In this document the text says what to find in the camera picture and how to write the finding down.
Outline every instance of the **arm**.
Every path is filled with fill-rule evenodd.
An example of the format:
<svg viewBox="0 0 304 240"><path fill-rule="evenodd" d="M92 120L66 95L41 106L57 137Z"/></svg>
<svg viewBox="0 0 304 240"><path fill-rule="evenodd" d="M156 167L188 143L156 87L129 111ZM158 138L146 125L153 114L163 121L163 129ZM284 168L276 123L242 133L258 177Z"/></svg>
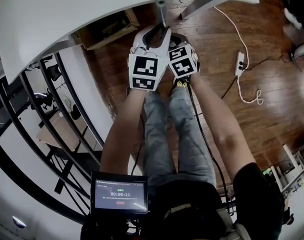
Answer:
<svg viewBox="0 0 304 240"><path fill-rule="evenodd" d="M223 100L201 79L199 74L191 75L190 84L227 173L233 181L237 172L247 164L255 163L255 159L237 119Z"/></svg>
<svg viewBox="0 0 304 240"><path fill-rule="evenodd" d="M132 89L107 135L100 171L128 174L129 158L136 140L140 114L147 91Z"/></svg>

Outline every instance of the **wooden floor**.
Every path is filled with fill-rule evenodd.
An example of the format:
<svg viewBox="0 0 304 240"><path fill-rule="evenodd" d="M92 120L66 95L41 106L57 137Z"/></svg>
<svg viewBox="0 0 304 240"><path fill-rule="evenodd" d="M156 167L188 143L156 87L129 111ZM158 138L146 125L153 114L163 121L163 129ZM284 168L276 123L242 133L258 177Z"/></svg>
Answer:
<svg viewBox="0 0 304 240"><path fill-rule="evenodd" d="M245 53L245 48L233 25L214 8L190 19L179 20L185 6L179 0L171 1L167 21L174 33L187 36L200 59L200 74L221 96L235 77L237 53ZM237 25L248 47L249 68L266 58L274 59L244 72L240 81L246 100L252 100L257 89L262 90L263 105L243 103L236 83L223 100L235 114L258 166L261 169L278 163L285 166L287 162L283 160L287 156L283 144L288 144L294 152L304 136L304 58L299 58L297 65L288 62L291 41L283 32L283 26L289 24L283 14L283 4L281 0L260 0L260 4L228 1L218 8ZM136 7L134 12L141 24L140 29L156 22L151 4ZM113 116L118 114L126 99L129 86L127 57L135 34L130 33L101 49L86 52L97 86ZM172 80L172 73L166 72L159 86L165 97L171 92ZM231 181L207 124L203 116L200 119L211 150L229 184ZM141 134L140 128L137 144L133 147L134 154ZM168 142L177 162L178 136L171 126ZM221 178L218 173L216 176L220 186Z"/></svg>

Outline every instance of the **white cable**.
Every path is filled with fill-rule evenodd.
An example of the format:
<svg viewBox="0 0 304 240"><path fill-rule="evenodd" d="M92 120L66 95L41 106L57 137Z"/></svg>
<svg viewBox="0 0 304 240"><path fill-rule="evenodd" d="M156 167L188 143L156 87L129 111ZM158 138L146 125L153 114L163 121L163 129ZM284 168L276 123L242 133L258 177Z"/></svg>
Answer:
<svg viewBox="0 0 304 240"><path fill-rule="evenodd" d="M223 11L221 11L221 10L218 9L218 8L216 8L215 6L214 6L214 9L216 9L218 12L220 12L221 14L223 14L223 15L224 15L224 16L233 24L233 26L235 27L235 30L236 30L236 32L237 32L238 37L240 38L242 44L243 44L244 47L245 47L247 65L246 65L245 69L242 70L241 73L237 75L236 83L237 83L237 87L238 87L238 94L239 94L241 100L242 100L244 103L250 104L250 103L253 103L253 102L256 101L257 104L262 105L263 102L264 102L264 100L263 100L262 98L260 98L260 95L261 95L261 93L262 93L262 91L261 91L260 89L257 90L257 92L256 92L256 98L255 98L255 99L253 99L253 100L251 100L251 101L247 101L247 100L243 99L242 94L241 94L241 87L240 87L240 77L241 77L242 73L243 73L245 70L247 70L247 69L249 68L249 65L250 65L248 47L246 46L245 42L243 41L243 39L242 39L242 37L241 37L241 35L240 35L240 32L239 32L237 26L235 25L235 23L232 21L232 19L230 19L228 15L226 15Z"/></svg>

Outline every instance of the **black shirt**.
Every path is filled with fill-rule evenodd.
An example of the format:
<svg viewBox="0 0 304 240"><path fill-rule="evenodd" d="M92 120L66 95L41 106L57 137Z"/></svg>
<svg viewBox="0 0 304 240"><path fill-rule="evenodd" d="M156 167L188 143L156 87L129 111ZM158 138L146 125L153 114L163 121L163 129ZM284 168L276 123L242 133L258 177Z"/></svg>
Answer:
<svg viewBox="0 0 304 240"><path fill-rule="evenodd" d="M256 163L235 176L237 222L252 240L276 240L283 223L284 203L277 187L268 182ZM170 214L171 208L191 204ZM159 187L142 232L146 239L220 239L225 226L216 210L222 208L215 187L206 182L177 180Z"/></svg>

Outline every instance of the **power strip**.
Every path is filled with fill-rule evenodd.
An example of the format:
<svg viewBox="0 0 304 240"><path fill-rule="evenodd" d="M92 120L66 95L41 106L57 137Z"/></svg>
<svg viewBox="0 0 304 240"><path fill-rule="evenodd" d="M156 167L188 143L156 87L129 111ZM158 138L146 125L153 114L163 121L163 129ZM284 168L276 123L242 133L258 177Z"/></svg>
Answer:
<svg viewBox="0 0 304 240"><path fill-rule="evenodd" d="M237 77L240 77L242 74L242 71L244 69L244 53L238 52L237 54L237 60L236 60L236 66L235 66L235 75Z"/></svg>

